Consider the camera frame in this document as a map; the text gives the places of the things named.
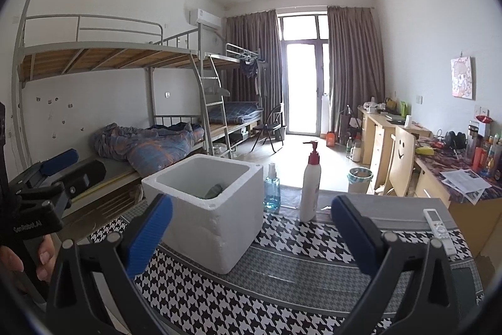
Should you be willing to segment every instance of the air conditioner remote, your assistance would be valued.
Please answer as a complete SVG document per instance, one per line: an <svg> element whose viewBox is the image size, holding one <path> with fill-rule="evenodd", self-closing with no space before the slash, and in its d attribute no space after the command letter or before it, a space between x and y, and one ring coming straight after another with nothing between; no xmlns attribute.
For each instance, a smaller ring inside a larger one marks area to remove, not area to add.
<svg viewBox="0 0 502 335"><path fill-rule="evenodd" d="M451 240L450 233L446 229L441 217L436 209L424 209L425 219L427 220L429 226L434 236L441 240L444 250L447 256L452 256L457 254L457 249L455 249L455 244Z"/></svg>

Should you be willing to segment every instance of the white foam box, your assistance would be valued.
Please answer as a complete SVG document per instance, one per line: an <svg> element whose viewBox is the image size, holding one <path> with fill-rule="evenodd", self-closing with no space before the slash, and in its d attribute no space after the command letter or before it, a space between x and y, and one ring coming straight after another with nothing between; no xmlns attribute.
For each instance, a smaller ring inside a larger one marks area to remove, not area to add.
<svg viewBox="0 0 502 335"><path fill-rule="evenodd" d="M201 199L214 185L224 191ZM162 241L219 274L229 272L263 224L263 167L196 154L142 180L146 200L173 199L173 218Z"/></svg>

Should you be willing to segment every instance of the human hand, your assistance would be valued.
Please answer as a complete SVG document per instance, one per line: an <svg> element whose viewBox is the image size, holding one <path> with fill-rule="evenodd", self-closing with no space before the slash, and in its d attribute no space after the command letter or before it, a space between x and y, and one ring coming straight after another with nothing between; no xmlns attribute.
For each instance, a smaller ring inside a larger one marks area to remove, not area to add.
<svg viewBox="0 0 502 335"><path fill-rule="evenodd" d="M56 250L51 235L45 235L44 240L38 248L38 257L41 265L37 267L37 277L40 281L51 281L54 264L56 263ZM6 246L0 246L0 261L8 271L24 271L24 265L21 259L11 249Z"/></svg>

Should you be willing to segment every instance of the blue liquid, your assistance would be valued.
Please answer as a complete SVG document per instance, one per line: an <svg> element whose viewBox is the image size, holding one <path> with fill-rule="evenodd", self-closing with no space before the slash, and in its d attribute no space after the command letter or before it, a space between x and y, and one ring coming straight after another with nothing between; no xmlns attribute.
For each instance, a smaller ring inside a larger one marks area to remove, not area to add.
<svg viewBox="0 0 502 335"><path fill-rule="evenodd" d="M279 178L265 179L265 199L263 206L269 210L277 210L280 207Z"/></svg>

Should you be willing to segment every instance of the wooden chair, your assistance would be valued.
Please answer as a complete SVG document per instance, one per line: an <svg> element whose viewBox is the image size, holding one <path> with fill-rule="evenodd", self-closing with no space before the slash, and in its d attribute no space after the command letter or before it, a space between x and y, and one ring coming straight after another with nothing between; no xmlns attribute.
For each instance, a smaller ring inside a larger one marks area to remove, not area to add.
<svg viewBox="0 0 502 335"><path fill-rule="evenodd" d="M282 123L280 121L280 118L282 117L283 111L284 111L284 103L280 103L279 105L277 105L276 107L274 107L272 109L272 111L270 112L270 114L267 118L267 121L264 124L260 124L260 125L257 125L256 127L253 127L253 131L255 131L255 132L259 131L259 133L258 133L258 136L256 137L256 141L254 142L254 145L251 149L251 152L253 152L254 147L256 147L256 144L259 141L259 138L262 136L262 134L264 132L266 133L267 136L264 138L262 145L265 145L265 142L267 142L267 138L268 138L270 141L270 146L272 147L272 150L274 151L274 153L277 152L274 149L274 144L272 143L272 138L270 136L270 133L275 132L276 130L280 129L280 127L282 127ZM280 136L280 141L282 142L282 147L283 147L284 141L282 139L282 135L280 135L280 132L279 132L279 136Z"/></svg>
<svg viewBox="0 0 502 335"><path fill-rule="evenodd" d="M415 164L415 137L400 127L396 127L392 137L393 154L384 192L388 195L394 191L396 196L406 196Z"/></svg>

